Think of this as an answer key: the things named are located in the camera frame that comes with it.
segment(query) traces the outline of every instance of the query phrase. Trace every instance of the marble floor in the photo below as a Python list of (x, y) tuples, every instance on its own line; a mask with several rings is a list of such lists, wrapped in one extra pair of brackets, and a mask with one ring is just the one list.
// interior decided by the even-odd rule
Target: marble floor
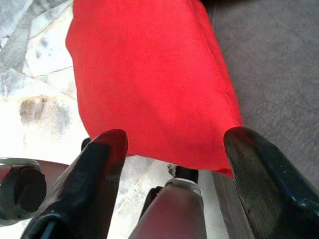
[[(88, 135), (65, 47), (71, 20), (71, 0), (0, 1), (0, 157), (70, 164), (79, 154)], [(128, 157), (108, 238), (128, 238), (148, 190), (169, 178), (166, 163)], [(199, 184), (208, 238), (228, 238), (211, 173), (200, 172)], [(19, 238), (27, 223), (0, 228), (0, 238)]]

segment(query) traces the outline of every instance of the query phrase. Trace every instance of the floor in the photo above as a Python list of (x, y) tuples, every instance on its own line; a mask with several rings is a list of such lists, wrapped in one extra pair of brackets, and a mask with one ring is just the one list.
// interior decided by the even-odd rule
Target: floor
[[(78, 114), (72, 59), (65, 47), (72, 1), (0, 4), (0, 156), (70, 164), (88, 136)], [(149, 189), (169, 178), (166, 163), (128, 157), (108, 238), (128, 238)], [(208, 238), (227, 239), (211, 173), (200, 172), (199, 184)], [(0, 228), (0, 237), (19, 238), (27, 223)]]

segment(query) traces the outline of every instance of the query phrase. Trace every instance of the red cloth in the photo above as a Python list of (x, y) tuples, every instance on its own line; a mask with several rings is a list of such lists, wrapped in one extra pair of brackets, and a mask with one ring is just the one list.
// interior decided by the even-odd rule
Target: red cloth
[(93, 138), (120, 128), (129, 154), (231, 175), (223, 135), (242, 125), (199, 0), (75, 0), (67, 48)]

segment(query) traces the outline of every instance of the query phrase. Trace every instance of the red fabric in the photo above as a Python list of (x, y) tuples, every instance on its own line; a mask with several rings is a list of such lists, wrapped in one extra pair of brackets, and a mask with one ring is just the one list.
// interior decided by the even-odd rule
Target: red fabric
[(242, 125), (199, 0), (75, 0), (67, 48), (93, 138), (120, 128), (129, 154), (231, 175), (223, 135)]

